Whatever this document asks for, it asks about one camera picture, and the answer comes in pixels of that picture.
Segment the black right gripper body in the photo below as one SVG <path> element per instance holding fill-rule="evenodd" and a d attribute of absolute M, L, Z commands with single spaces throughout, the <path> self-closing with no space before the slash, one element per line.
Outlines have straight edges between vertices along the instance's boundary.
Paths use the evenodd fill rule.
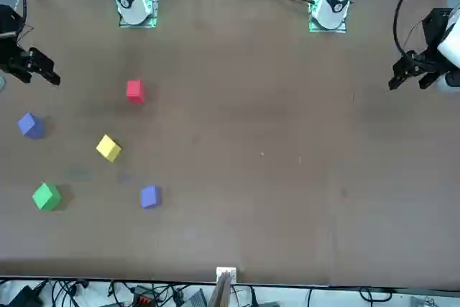
<path fill-rule="evenodd" d="M 1 5 L 1 66 L 12 65 L 20 70 L 29 70 L 30 54 L 18 45 L 19 29 L 23 18 L 10 6 Z"/>

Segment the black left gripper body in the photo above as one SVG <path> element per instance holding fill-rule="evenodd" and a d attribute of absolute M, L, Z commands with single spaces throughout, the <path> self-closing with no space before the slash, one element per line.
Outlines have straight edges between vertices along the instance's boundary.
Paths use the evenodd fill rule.
<path fill-rule="evenodd" d="M 422 62 L 429 70 L 454 69 L 454 16 L 452 8 L 434 8 L 422 22 L 426 49 Z"/>

